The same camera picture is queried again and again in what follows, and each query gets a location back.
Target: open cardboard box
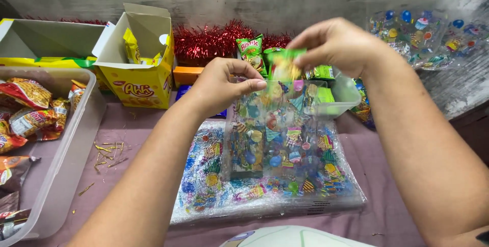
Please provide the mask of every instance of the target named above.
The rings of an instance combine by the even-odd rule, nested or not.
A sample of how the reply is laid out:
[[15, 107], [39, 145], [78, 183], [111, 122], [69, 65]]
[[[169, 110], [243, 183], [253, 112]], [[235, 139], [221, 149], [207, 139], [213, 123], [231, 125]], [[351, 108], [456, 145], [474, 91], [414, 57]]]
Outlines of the open cardboard box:
[[[84, 58], [98, 56], [115, 26], [55, 21], [3, 19], [0, 21], [0, 65], [26, 67], [79, 68], [73, 61], [47, 66], [35, 63], [40, 57]], [[87, 69], [96, 75], [101, 71], [94, 66]], [[107, 81], [97, 76], [101, 90]]]
[[[112, 35], [95, 65], [100, 67], [110, 88], [125, 106], [168, 108], [173, 83], [174, 39], [167, 9], [124, 4]], [[123, 38], [130, 28], [138, 41], [140, 56], [154, 58], [155, 65], [130, 64]]]

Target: pink tablecloth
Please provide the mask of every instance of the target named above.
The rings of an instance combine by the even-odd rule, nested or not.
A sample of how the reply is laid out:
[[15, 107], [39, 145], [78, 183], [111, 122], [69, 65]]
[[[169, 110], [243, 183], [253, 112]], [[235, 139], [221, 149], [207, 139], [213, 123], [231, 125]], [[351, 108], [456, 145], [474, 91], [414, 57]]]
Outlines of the pink tablecloth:
[[[95, 184], [82, 196], [75, 195], [70, 213], [63, 227], [46, 239], [19, 242], [21, 246], [64, 246], [82, 226], [95, 207], [104, 199], [163, 114], [161, 110], [127, 108], [118, 102], [109, 102], [105, 117], [97, 134], [99, 143], [125, 141], [131, 145], [122, 153], [129, 160], [110, 169], [102, 168], [97, 174], [93, 168], [97, 151], [93, 148], [78, 184], [77, 193]], [[337, 119], [345, 156], [363, 189], [368, 203], [362, 211], [341, 213], [335, 216], [311, 216], [300, 218], [257, 219], [249, 222], [212, 224], [206, 227], [171, 228], [166, 247], [219, 246], [223, 241], [249, 230], [275, 225], [303, 225], [375, 246], [424, 246], [389, 171], [384, 153], [375, 132], [372, 132], [346, 113]], [[100, 236], [117, 231], [105, 227]]]

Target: ahh box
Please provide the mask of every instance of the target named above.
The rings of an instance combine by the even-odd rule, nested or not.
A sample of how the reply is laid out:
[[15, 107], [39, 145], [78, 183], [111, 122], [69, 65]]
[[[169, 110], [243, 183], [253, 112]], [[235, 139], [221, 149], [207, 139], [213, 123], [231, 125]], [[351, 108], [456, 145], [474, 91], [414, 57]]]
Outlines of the ahh box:
[[[172, 20], [167, 9], [124, 4], [112, 35], [95, 65], [99, 66], [110, 88], [125, 106], [168, 109], [170, 104], [174, 39]], [[126, 29], [138, 41], [140, 56], [160, 57], [152, 64], [131, 64], [126, 55]]]

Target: party hat print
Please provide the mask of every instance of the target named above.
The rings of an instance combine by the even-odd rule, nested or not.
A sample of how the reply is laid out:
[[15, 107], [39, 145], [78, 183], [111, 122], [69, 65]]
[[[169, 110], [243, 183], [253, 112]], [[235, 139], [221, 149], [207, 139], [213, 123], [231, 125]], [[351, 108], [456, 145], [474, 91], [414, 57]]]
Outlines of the party hat print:
[[294, 105], [298, 111], [302, 110], [302, 102], [304, 101], [304, 95], [301, 95], [295, 99], [289, 99], [289, 102]]
[[267, 142], [270, 142], [271, 140], [273, 140], [273, 138], [280, 135], [280, 132], [272, 131], [268, 127], [265, 128], [265, 131], [266, 131], [266, 141]]

